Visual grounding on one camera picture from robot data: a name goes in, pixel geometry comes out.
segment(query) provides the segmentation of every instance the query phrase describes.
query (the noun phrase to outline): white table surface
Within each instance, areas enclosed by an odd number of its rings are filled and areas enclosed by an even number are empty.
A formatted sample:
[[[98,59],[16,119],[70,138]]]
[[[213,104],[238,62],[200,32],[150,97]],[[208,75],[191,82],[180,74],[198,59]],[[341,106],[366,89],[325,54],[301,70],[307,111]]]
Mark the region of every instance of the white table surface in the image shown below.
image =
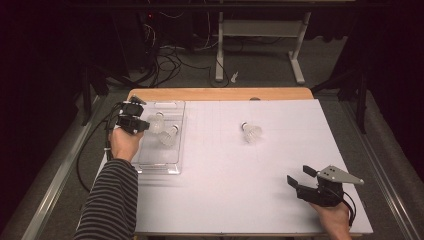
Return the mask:
[[[347,171],[318,100],[187,101],[186,114],[182,173],[139,175],[137,233],[323,233],[286,180],[316,187],[303,165]],[[242,122],[262,128],[256,143],[243,139]],[[357,207],[351,233],[372,233],[355,186],[343,188]]]

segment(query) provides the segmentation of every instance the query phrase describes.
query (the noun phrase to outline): human hand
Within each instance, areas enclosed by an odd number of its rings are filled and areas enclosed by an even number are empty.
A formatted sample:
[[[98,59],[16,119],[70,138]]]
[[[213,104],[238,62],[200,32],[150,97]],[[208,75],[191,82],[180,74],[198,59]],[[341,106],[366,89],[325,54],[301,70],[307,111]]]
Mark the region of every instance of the human hand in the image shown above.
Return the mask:
[[[138,150],[139,142],[143,135],[144,132],[131,135],[122,128],[114,129],[109,136],[113,157],[131,162]]]
[[[332,240],[352,239],[349,234],[349,209],[344,203],[335,207],[320,207],[309,203],[319,215],[322,227]]]

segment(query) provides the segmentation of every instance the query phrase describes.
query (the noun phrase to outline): gray carpet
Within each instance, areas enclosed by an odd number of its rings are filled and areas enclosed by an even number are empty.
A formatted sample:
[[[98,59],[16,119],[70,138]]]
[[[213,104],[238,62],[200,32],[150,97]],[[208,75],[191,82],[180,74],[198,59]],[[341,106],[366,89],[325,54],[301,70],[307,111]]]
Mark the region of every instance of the gray carpet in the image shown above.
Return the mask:
[[[238,51],[241,47],[239,43],[231,41],[225,41],[227,52],[224,67],[230,78],[235,72],[238,72],[238,77],[236,83],[229,84],[229,87],[297,86],[286,55],[286,52],[294,46],[291,39],[283,39],[275,44],[246,43],[242,51]],[[344,41],[324,43],[321,39],[304,43],[299,61],[306,79],[306,87],[312,87],[329,77],[343,44]],[[178,50],[178,56],[186,64],[196,67],[210,67],[210,76],[208,69],[195,69],[185,66],[174,79],[163,83],[160,87],[211,87],[210,81],[215,75],[214,50],[195,53]],[[133,73],[132,76],[136,78],[137,73]],[[160,77],[163,79],[165,76],[166,74],[163,73]],[[104,99],[98,114],[92,119],[93,126],[108,114],[115,102],[125,99],[128,91],[128,89],[113,89]],[[388,204],[381,183],[378,181],[369,158],[369,152],[364,148],[361,135],[358,135],[355,126],[351,123],[352,119],[347,113],[346,109],[350,109],[348,107],[351,104],[340,103],[334,93],[334,90],[326,90],[315,97],[320,100],[349,171],[360,176],[366,182],[364,186],[358,186],[357,190],[374,233],[360,237],[360,239],[404,239],[404,233],[399,227],[399,222],[393,215],[393,210]],[[372,145],[375,155],[381,160],[387,175],[390,176],[391,183],[399,194],[399,198],[402,199],[411,220],[415,226],[421,226],[424,221],[424,218],[421,217],[424,213],[423,184],[416,176],[390,129],[379,114],[378,107],[371,95],[368,96],[367,106],[367,139]],[[68,133],[58,144],[56,151],[46,162],[37,180],[1,235],[1,239],[22,238],[62,159],[69,151],[69,146],[76,139],[76,132],[81,128],[79,126],[82,121],[81,117],[80,114],[76,118],[73,126],[70,127]],[[103,128],[100,128],[94,132],[81,154],[80,173],[83,181],[89,187],[93,183],[103,157],[103,145],[104,131]],[[74,167],[41,231],[39,239],[71,239],[79,220],[80,210],[87,196],[87,192],[78,182]],[[424,236],[422,228],[417,230],[421,236]]]

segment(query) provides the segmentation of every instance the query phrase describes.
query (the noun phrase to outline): finger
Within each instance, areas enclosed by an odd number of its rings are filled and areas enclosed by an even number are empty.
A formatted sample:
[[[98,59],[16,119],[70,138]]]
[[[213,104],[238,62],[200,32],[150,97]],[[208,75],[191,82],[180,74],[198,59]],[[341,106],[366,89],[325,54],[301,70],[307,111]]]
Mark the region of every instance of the finger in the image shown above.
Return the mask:
[[[320,206],[318,206],[318,205],[316,205],[316,204],[314,204],[314,203],[309,203],[309,205],[311,205],[311,207],[312,207],[313,209],[315,209],[317,212],[321,210],[321,207],[320,207]]]
[[[136,134],[135,134],[135,136],[136,136],[138,139],[141,139],[141,138],[144,136],[144,131],[136,133]]]

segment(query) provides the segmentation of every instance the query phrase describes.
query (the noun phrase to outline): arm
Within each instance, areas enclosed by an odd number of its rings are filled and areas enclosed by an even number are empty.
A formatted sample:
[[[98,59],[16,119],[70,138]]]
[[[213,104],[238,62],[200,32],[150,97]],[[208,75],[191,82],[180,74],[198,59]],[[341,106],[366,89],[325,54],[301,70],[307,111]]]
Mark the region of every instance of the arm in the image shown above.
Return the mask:
[[[138,174],[130,161],[143,133],[120,128],[111,136],[114,158],[100,171],[87,199],[74,239],[131,239],[134,235]]]
[[[331,240],[350,240],[349,209],[344,203],[335,207],[324,208],[316,204],[310,205],[317,211],[321,225],[327,231]]]

